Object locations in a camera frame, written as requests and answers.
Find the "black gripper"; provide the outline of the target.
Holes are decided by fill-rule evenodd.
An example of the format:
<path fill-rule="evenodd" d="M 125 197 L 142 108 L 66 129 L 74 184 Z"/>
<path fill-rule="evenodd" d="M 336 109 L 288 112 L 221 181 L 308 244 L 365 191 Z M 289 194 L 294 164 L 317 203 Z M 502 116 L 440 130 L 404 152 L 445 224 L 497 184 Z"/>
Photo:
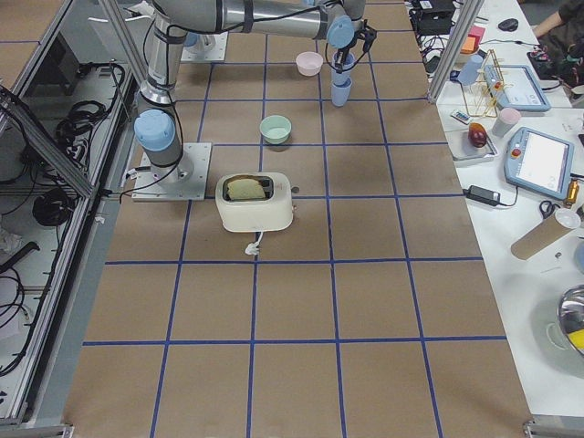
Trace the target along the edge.
<path fill-rule="evenodd" d="M 362 42 L 361 51 L 369 53 L 375 40 L 377 39 L 377 30 L 369 25 L 367 19 L 360 21 L 355 30 L 354 37 L 351 41 L 351 47 L 355 47 L 359 41 Z M 350 63 L 350 51 L 348 48 L 339 49 L 336 53 L 336 72 L 342 74 L 345 67 Z"/>

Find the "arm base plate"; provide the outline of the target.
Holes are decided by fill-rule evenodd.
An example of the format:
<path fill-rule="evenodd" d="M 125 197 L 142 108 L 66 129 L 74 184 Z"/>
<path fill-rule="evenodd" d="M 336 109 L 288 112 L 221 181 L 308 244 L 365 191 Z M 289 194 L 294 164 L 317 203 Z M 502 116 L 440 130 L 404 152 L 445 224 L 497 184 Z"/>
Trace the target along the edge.
<path fill-rule="evenodd" d="M 183 156 L 178 167 L 161 182 L 158 178 L 164 173 L 154 167 L 139 172 L 136 185 L 138 190 L 131 193 L 136 202 L 201 201 L 206 193 L 212 144 L 210 142 L 186 142 Z"/>
<path fill-rule="evenodd" d="M 215 37 L 214 49 L 212 49 L 206 53 L 196 55 L 196 54 L 192 54 L 192 53 L 188 52 L 187 50 L 185 50 L 183 48 L 181 62 L 182 63 L 223 62 L 224 58 L 225 58 L 225 53 L 226 53 L 228 34 L 222 33 L 220 35 L 211 35 L 211 36 Z"/>

